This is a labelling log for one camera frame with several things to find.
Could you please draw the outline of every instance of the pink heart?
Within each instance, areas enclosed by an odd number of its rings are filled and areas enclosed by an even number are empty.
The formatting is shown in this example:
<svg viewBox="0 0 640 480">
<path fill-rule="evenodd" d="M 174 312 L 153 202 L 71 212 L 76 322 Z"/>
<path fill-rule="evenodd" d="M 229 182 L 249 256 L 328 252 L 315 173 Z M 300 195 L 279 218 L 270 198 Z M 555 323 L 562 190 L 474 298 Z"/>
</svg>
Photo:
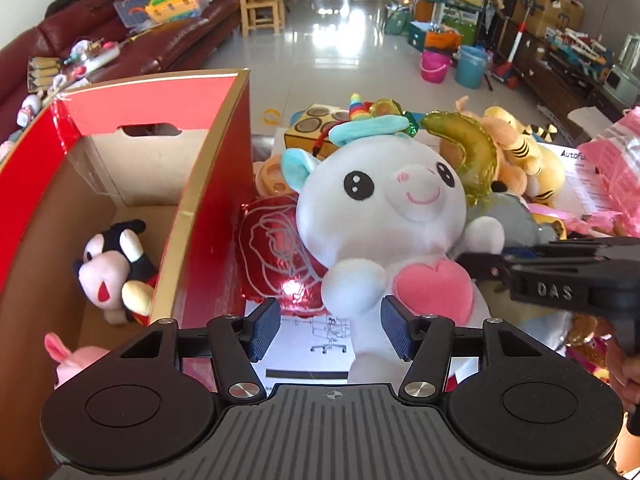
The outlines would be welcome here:
<svg viewBox="0 0 640 480">
<path fill-rule="evenodd" d="M 451 260 L 439 260 L 435 268 L 411 264 L 394 279 L 393 292 L 416 316 L 438 314 L 465 326 L 471 317 L 474 290 L 466 270 Z"/>
</svg>

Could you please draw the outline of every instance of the tiled floor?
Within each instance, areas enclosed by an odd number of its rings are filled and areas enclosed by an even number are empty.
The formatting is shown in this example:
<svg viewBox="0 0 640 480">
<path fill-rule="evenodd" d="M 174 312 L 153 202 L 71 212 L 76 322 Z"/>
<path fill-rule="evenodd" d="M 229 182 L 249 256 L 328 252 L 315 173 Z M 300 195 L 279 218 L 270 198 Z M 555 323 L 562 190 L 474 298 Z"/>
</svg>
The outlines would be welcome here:
<svg viewBox="0 0 640 480">
<path fill-rule="evenodd" d="M 511 91 L 494 82 L 479 90 L 458 85 L 450 70 L 446 81 L 433 85 L 420 78 L 420 53 L 403 36 L 382 34 L 388 0 L 290 0 L 286 30 L 237 32 L 212 54 L 207 68 L 251 69 L 252 129 L 272 136 L 275 126 L 263 112 L 274 108 L 282 126 L 291 115 L 313 103 L 345 106 L 352 92 L 365 100 L 393 98 L 406 110 L 454 110 L 454 101 L 471 97 L 469 108 L 482 112 L 500 105 L 523 123 L 546 121 L 526 89 Z"/>
</svg>

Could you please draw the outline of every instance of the small wooden chair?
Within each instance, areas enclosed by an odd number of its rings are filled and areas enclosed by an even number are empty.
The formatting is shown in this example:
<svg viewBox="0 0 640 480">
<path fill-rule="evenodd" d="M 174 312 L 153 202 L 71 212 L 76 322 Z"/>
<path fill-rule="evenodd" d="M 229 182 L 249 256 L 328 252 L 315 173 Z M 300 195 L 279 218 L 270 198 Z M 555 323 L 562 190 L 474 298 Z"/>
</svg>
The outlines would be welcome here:
<svg viewBox="0 0 640 480">
<path fill-rule="evenodd" d="M 270 18 L 256 18 L 256 9 L 266 9 L 271 7 Z M 284 0 L 240 0 L 240 11 L 242 13 L 242 36 L 249 36 L 250 30 L 257 28 L 273 28 L 277 33 L 280 28 L 284 28 L 285 8 Z"/>
</svg>

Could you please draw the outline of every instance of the pink plush toy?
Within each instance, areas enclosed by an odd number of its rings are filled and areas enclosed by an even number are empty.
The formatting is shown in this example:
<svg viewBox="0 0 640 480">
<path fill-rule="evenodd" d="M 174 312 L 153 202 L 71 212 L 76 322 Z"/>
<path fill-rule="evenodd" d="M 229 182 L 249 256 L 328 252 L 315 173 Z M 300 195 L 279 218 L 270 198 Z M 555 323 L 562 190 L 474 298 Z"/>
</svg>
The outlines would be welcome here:
<svg viewBox="0 0 640 480">
<path fill-rule="evenodd" d="M 108 350 L 97 346 L 84 346 L 72 352 L 53 332 L 44 336 L 44 348 L 55 362 L 60 363 L 56 388 L 109 353 Z"/>
</svg>

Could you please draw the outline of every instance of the pink bucket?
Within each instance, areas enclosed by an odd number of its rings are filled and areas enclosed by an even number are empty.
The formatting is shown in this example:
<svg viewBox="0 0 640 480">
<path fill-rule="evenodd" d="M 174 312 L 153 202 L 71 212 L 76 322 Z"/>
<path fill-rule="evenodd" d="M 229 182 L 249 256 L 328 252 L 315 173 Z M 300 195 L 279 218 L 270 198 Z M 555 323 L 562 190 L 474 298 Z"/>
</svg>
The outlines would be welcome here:
<svg viewBox="0 0 640 480">
<path fill-rule="evenodd" d="M 439 84 L 446 78 L 450 66 L 451 59 L 448 56 L 425 50 L 420 61 L 420 75 L 429 83 Z"/>
</svg>

